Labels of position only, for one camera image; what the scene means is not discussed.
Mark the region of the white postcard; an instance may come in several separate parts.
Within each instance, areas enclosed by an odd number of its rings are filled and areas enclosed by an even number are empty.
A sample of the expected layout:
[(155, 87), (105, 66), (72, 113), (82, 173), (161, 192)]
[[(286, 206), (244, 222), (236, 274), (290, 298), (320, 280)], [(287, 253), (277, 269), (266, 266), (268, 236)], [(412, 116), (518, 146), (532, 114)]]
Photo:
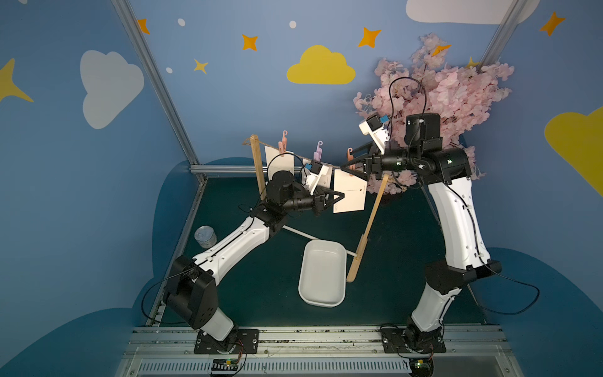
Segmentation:
[(269, 180), (279, 171), (295, 172), (295, 156), (290, 152), (280, 154), (279, 149), (265, 146), (265, 158)]
[(343, 199), (333, 206), (335, 214), (364, 210), (367, 182), (339, 169), (334, 171), (333, 190), (343, 193)]

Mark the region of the salmon clothespin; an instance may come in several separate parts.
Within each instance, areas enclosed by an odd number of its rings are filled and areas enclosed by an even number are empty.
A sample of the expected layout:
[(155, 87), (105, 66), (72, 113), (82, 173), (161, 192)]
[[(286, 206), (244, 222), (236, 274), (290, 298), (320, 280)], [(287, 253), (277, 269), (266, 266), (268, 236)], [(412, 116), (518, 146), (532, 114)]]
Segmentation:
[(345, 165), (345, 167), (347, 169), (351, 169), (351, 170), (355, 169), (355, 164), (352, 163), (353, 159), (354, 159), (353, 148), (348, 148), (347, 149), (347, 164)]

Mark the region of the purple clothespin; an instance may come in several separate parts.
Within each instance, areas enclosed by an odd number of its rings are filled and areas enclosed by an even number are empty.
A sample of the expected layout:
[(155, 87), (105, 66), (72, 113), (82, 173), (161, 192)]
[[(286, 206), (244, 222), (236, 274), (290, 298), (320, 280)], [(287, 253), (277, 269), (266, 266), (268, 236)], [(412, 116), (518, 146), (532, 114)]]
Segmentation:
[(321, 158), (322, 158), (322, 152), (323, 152), (322, 145), (323, 145), (323, 141), (318, 141), (317, 142), (317, 147), (316, 147), (316, 150), (315, 150), (315, 152), (313, 154), (313, 159), (315, 161), (320, 161)]

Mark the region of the pink clothespin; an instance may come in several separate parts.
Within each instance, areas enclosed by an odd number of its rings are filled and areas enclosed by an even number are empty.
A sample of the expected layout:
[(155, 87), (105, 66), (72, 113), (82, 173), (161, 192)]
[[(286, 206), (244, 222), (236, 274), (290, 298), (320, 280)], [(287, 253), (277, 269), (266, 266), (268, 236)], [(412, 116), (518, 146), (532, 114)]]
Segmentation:
[(278, 149), (280, 151), (280, 154), (287, 152), (287, 134), (288, 131), (284, 130), (282, 133), (281, 140), (278, 142)]

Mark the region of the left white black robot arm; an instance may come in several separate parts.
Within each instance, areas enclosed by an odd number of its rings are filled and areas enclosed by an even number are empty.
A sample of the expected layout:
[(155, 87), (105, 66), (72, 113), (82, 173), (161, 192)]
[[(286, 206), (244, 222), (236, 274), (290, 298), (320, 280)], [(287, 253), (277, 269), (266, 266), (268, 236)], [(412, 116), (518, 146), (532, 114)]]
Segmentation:
[(244, 222), (222, 241), (193, 258), (178, 257), (171, 266), (162, 302), (184, 324), (213, 341), (234, 344), (236, 324), (219, 308), (218, 285), (245, 256), (274, 237), (291, 212), (312, 211), (316, 216), (345, 198), (345, 193), (317, 186), (306, 188), (290, 171), (277, 171)]

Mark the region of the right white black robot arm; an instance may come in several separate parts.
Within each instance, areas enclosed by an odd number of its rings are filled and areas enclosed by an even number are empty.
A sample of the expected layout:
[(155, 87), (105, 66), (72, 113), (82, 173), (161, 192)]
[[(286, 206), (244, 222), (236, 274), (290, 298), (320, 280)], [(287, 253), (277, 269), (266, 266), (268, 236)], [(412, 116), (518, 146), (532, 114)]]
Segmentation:
[(441, 353), (444, 316), (463, 288), (500, 275), (481, 237), (472, 197), (469, 158), (463, 149), (445, 148), (441, 117), (436, 113), (407, 116), (406, 146), (387, 150), (386, 116), (371, 115), (359, 125), (371, 137), (368, 150), (342, 170), (358, 178), (384, 179), (387, 172), (411, 171), (433, 198), (444, 236), (445, 257), (425, 268), (426, 285), (404, 332), (405, 347), (416, 353)]

